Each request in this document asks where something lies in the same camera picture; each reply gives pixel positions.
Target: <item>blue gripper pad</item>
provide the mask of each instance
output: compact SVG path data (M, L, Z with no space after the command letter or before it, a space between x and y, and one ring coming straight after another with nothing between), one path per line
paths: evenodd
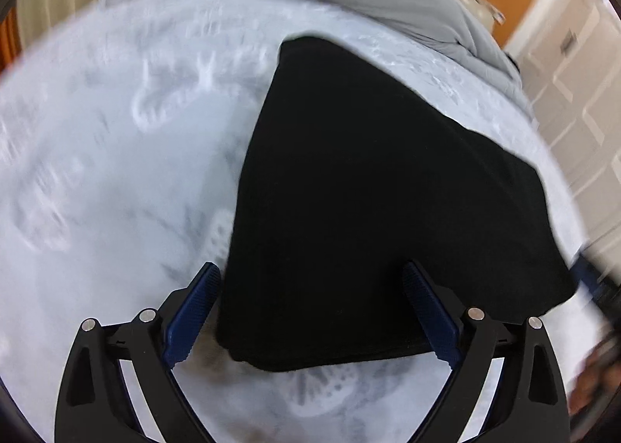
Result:
M455 368L461 362L459 330L418 267L403 268L403 288L435 355Z
M220 270L212 264L190 288L165 330L166 348L162 359L170 369L187 359L219 293Z

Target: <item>folded shirt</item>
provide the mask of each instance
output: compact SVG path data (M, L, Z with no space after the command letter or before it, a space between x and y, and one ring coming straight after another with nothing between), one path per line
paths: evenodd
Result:
M269 371L428 352L410 259L502 321L576 290L534 168L346 49L285 42L241 171L219 343Z

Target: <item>white bedsheet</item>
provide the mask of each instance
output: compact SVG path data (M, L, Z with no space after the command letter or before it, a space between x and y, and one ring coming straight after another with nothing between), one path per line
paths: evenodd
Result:
M127 321L184 287L204 261L223 264L278 47L303 33L352 48L532 162L567 261L585 239L557 164L518 109L376 22L308 0L89 8L0 82L0 377L46 441L80 322ZM585 304L578 293L545 317L566 383L597 340ZM449 372L426 354L268 374L232 362L212 326L174 372L223 443L407 441ZM152 422L146 429L154 434Z

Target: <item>metal screw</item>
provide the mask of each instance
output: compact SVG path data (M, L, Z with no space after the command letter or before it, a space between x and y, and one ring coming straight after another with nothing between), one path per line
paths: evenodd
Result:
M541 329L543 327L543 322L541 322L541 319L538 319L537 317L531 317L529 319L529 324L533 329Z
M473 321L482 321L485 318L485 312L480 308L470 308L468 310L468 317L473 319Z
M155 318L155 310L153 308L147 308L140 314L140 319L143 322L151 322Z
M95 322L94 319L86 319L82 322L82 331L91 331L96 324L97 322Z

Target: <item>silver pin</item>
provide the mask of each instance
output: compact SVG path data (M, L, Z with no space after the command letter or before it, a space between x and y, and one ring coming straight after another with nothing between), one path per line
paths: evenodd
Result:
M541 319L538 319L537 317L531 317L529 319L529 325L533 329L541 329L543 327L543 322L541 322Z
M485 312L480 308L470 308L468 310L468 317L473 319L473 321L482 321L485 318Z
M152 308L147 308L143 310L140 314L140 319L143 322L151 322L155 318L155 310Z
M82 331L91 331L95 328L96 324L97 322L95 322L94 319L86 319L82 322Z

